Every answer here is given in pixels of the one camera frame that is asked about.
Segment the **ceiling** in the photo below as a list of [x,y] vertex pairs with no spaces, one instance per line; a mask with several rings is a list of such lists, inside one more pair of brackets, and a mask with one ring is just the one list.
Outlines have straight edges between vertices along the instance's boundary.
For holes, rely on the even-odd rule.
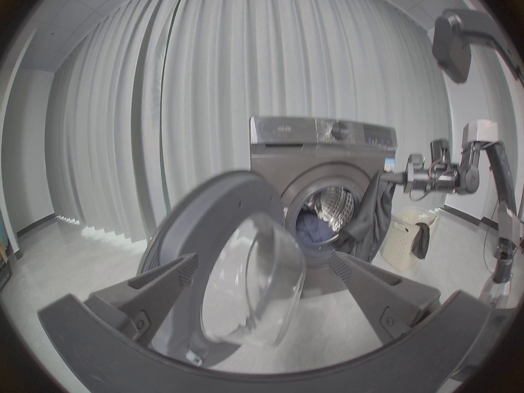
[[[12,67],[27,37],[37,29],[22,67],[55,72],[80,40],[109,13],[129,0],[40,0],[19,31],[4,67]],[[389,0],[424,28],[457,0]]]

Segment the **white laundry basket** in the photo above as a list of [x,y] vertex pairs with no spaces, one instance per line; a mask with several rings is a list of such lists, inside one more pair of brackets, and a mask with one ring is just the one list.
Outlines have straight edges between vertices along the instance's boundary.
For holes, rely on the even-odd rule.
[[411,253],[413,241],[420,229],[416,224],[424,223],[429,226],[431,245],[439,222],[438,211],[439,209],[423,210],[411,207],[392,214],[388,234],[380,249],[382,258],[399,271],[404,271],[421,261]]

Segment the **button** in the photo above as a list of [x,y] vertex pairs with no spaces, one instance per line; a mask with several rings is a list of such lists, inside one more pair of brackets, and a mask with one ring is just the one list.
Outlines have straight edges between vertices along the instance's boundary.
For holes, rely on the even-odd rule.
[[335,122],[331,128],[331,135],[336,140],[345,140],[347,138],[347,125],[342,122]]

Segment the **floor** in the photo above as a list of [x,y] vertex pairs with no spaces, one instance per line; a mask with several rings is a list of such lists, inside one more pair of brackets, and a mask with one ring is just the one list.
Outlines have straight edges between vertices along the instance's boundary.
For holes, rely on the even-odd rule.
[[[445,300],[458,289],[478,296],[490,272],[482,251],[487,227],[475,226],[444,211],[433,234],[425,261],[402,275],[441,290]],[[486,261],[493,269],[496,232],[489,230]],[[0,299],[25,342],[49,372],[70,392],[87,389],[58,356],[38,321],[36,312],[66,293],[81,299],[90,292],[136,274],[143,246],[82,229],[60,220],[49,221],[20,239],[23,257],[13,265],[13,277]],[[379,255],[373,262],[392,269]],[[518,254],[509,306],[524,291],[524,257]],[[273,350],[245,344],[217,369],[243,373],[307,370],[362,355],[381,345],[348,292],[301,299],[282,343]],[[453,391],[449,380],[439,393]]]

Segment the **control panel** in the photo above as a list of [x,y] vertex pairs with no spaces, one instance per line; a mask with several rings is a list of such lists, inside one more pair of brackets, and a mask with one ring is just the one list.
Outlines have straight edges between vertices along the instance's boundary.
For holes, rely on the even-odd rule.
[[264,145],[356,145],[396,150],[397,136],[390,127],[354,121],[297,117],[252,117],[251,144]]

